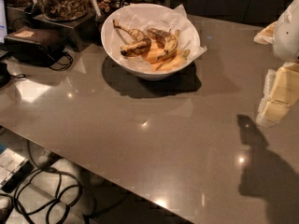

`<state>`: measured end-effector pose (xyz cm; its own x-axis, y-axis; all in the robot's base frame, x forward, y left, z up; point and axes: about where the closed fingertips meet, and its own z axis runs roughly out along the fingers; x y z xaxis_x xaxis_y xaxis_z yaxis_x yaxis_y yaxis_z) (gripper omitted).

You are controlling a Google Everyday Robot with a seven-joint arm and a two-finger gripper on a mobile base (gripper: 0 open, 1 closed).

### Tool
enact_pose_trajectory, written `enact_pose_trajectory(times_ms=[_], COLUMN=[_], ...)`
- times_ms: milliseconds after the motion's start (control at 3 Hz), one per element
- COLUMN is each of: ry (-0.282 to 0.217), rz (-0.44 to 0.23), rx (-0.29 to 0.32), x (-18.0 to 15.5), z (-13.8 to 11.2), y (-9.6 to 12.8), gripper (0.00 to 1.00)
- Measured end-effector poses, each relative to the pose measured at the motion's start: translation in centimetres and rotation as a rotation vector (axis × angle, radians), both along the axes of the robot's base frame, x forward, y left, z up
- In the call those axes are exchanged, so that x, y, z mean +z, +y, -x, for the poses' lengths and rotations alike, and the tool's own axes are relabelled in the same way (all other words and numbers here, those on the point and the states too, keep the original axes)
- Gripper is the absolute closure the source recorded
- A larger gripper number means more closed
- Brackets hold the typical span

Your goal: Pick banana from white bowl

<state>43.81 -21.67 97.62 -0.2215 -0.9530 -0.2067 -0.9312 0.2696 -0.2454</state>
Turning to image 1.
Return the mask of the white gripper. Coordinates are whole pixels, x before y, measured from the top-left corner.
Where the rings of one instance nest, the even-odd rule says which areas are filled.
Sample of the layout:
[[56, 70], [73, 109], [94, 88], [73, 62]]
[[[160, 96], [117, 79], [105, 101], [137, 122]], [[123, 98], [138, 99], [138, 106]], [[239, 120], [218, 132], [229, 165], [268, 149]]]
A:
[[293, 0], [278, 21], [263, 28], [254, 41], [263, 45], [273, 43], [274, 55], [285, 61], [278, 70], [268, 70], [256, 118], [258, 125], [272, 127], [299, 100], [299, 0]]

